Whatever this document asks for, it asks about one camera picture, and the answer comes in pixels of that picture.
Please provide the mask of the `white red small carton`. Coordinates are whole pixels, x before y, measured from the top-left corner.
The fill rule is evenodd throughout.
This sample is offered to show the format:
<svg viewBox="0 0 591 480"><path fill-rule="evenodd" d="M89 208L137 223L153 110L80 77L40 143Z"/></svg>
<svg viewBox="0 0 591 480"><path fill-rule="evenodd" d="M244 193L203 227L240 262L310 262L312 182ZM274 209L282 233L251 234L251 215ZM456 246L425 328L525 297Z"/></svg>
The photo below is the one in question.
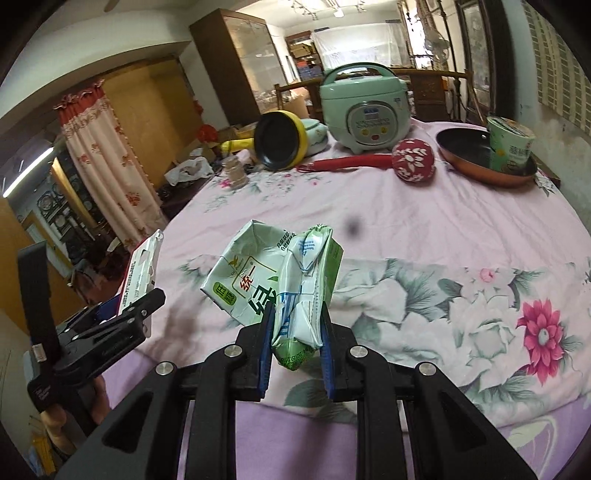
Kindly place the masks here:
<svg viewBox="0 0 591 480"><path fill-rule="evenodd" d="M165 303L164 292L155 286L163 239L158 229L135 248L120 291L117 316L135 345L151 336L151 315Z"/></svg>

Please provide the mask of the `pink floral tablecloth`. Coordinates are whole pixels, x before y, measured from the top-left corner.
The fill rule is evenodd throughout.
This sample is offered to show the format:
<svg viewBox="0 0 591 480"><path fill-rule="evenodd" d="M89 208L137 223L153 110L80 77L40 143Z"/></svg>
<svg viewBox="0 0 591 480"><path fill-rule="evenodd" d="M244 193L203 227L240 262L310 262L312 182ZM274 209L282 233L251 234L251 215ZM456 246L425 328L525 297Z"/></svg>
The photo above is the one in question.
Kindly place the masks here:
<svg viewBox="0 0 591 480"><path fill-rule="evenodd" d="M590 236L543 176L490 188L439 162L423 185L391 171L215 178L169 223L152 335L105 373L118 403L159 360L180 366L228 344L238 323L202 294L247 222L327 224L344 259L331 315L406 366L440 367L536 475L570 464L590 426Z"/></svg>

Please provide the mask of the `floral pink curtain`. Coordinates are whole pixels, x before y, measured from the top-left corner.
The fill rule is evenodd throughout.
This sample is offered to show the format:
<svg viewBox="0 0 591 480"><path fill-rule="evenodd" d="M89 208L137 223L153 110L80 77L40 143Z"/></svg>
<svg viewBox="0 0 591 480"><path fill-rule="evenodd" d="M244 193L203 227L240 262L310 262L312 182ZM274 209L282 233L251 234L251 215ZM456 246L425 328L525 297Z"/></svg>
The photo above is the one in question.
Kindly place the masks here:
<svg viewBox="0 0 591 480"><path fill-rule="evenodd" d="M143 171L101 82L55 105L70 158L86 189L124 247L132 251L167 225L161 201Z"/></svg>

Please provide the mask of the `white plastic bag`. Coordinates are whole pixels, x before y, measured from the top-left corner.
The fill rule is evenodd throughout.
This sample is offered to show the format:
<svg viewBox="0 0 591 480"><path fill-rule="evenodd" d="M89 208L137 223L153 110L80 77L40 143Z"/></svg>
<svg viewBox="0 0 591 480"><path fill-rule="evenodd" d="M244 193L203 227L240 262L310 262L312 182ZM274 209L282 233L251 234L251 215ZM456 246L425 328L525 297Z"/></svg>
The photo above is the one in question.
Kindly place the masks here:
<svg viewBox="0 0 591 480"><path fill-rule="evenodd" d="M205 157L190 158L170 169L164 178L171 186L214 176L211 163Z"/></svg>

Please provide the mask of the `clear glass jar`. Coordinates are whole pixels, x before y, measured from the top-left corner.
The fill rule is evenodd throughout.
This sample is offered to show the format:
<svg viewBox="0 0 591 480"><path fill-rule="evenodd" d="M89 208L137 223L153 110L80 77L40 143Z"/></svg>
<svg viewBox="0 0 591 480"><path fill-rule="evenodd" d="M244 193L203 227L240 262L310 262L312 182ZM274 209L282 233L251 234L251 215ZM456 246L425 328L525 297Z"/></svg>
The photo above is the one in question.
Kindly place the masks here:
<svg viewBox="0 0 591 480"><path fill-rule="evenodd" d="M230 155L222 161L223 171L228 179L229 187L232 189L239 189L249 183L249 178L245 173L245 167L238 157Z"/></svg>

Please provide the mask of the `copper frying pan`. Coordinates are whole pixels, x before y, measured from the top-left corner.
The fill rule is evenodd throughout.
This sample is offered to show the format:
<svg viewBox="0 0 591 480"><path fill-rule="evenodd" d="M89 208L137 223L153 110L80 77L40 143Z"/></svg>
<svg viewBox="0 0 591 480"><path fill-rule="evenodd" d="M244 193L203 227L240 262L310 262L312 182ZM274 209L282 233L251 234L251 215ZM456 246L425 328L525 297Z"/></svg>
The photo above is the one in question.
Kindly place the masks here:
<svg viewBox="0 0 591 480"><path fill-rule="evenodd" d="M486 185L518 188L533 181L538 167L532 157L518 173L504 173L491 168L492 149L485 130L452 127L436 134L443 158L464 176Z"/></svg>

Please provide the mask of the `green instant noodle cup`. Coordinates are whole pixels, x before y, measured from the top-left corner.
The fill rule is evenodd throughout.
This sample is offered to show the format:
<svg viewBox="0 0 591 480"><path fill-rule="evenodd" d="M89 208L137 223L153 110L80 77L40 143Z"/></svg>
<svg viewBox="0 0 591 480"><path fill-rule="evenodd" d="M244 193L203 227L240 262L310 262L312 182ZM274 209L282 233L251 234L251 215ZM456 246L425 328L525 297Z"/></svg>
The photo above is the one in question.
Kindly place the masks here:
<svg viewBox="0 0 591 480"><path fill-rule="evenodd" d="M515 120L499 116L487 118L493 170L507 174L522 174L535 141L534 132Z"/></svg>

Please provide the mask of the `yellow small frying pan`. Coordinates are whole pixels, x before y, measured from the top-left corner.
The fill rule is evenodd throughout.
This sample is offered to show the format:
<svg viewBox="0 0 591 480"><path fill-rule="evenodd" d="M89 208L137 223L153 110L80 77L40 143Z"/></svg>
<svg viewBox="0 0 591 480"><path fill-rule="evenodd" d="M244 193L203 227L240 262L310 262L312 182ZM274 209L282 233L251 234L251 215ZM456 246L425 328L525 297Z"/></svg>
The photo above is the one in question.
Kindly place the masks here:
<svg viewBox="0 0 591 480"><path fill-rule="evenodd" d="M256 160L267 170L283 171L296 167L308 151L304 123L286 110L264 113L256 123L252 138L229 140L221 144L221 156L252 149Z"/></svg>

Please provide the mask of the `white ceramic lidded dish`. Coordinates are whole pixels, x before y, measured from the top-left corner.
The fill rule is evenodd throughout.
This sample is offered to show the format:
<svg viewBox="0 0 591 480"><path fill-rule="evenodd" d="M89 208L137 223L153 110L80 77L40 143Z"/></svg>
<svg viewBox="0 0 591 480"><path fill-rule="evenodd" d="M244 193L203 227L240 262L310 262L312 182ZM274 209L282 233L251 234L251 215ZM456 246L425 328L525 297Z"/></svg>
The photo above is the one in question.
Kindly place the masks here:
<svg viewBox="0 0 591 480"><path fill-rule="evenodd" d="M308 149L305 155L314 156L327 148L329 144L329 130L325 124L318 119L307 118L301 120L304 125L305 135L307 135Z"/></svg>

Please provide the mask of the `mint green rice cooker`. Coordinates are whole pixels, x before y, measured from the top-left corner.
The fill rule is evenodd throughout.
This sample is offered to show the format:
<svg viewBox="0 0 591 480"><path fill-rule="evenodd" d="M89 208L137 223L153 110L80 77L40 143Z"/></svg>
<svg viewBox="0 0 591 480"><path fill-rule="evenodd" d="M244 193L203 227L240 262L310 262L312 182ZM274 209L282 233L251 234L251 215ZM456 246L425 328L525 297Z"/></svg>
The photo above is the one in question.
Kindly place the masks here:
<svg viewBox="0 0 591 480"><path fill-rule="evenodd" d="M356 154L391 149L410 131L407 83L384 65L336 67L322 79L320 97L332 137Z"/></svg>

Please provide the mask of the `glass display cabinet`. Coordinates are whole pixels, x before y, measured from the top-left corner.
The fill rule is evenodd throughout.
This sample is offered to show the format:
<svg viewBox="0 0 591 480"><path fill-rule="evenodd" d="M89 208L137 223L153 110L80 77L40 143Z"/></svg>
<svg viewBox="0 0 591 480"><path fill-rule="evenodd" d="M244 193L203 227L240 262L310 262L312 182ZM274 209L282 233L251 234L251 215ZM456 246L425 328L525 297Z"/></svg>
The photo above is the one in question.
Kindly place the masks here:
<svg viewBox="0 0 591 480"><path fill-rule="evenodd" d="M229 124L248 125L276 109L276 86L287 78L266 21L217 9L189 31Z"/></svg>

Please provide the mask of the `standing fan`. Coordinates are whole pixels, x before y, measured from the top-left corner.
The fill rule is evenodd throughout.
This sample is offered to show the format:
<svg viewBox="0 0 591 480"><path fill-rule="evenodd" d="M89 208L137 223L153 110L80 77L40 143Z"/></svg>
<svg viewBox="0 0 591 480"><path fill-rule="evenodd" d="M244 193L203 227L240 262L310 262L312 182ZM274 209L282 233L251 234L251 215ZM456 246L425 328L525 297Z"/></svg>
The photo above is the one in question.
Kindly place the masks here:
<svg viewBox="0 0 591 480"><path fill-rule="evenodd" d="M450 43L441 33L428 26L424 32L425 35L425 49L431 55L436 70L448 69L448 58Z"/></svg>

